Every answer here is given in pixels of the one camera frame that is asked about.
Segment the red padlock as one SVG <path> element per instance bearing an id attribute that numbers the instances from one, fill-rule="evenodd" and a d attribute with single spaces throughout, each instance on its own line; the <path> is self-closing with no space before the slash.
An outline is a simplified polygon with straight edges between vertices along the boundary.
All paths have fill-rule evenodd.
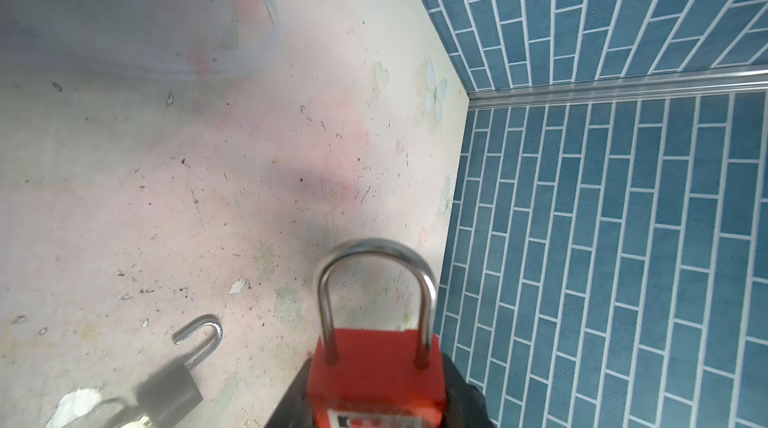
<path id="1" fill-rule="evenodd" d="M 339 264 L 377 256 L 400 264 L 420 290 L 416 329 L 338 329 L 329 282 Z M 386 239 L 353 240 L 334 248 L 318 265 L 316 293 L 321 336 L 306 385 L 319 427 L 438 427 L 447 409 L 445 375 L 432 322 L 437 290 L 427 262 L 414 250 Z"/>

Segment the black padlock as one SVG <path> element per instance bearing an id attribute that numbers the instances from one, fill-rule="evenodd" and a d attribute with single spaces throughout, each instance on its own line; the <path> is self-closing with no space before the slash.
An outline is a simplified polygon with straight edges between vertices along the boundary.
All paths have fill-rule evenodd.
<path id="1" fill-rule="evenodd" d="M 203 401 L 192 371 L 220 346 L 223 327 L 216 315 L 204 314 L 172 336 L 173 343 L 178 345 L 204 328 L 212 330 L 206 340 L 139 384 L 135 390 L 136 403 L 119 411 L 105 427 L 171 428 L 182 422 Z"/>

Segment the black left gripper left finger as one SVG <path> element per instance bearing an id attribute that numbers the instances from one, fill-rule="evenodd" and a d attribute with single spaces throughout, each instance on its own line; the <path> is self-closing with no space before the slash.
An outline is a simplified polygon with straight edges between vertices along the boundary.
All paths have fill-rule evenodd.
<path id="1" fill-rule="evenodd" d="M 312 428 L 314 416 L 306 397 L 312 359 L 307 359 L 277 404 L 265 428 Z"/>

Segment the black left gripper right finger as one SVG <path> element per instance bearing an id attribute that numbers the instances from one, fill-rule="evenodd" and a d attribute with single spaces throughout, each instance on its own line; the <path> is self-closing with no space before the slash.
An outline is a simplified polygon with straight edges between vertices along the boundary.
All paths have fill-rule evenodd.
<path id="1" fill-rule="evenodd" d="M 464 379 L 448 355 L 442 355 L 442 363 L 447 405 L 441 426 L 493 428 L 494 424 L 488 415 L 486 398 L 482 391 Z"/>

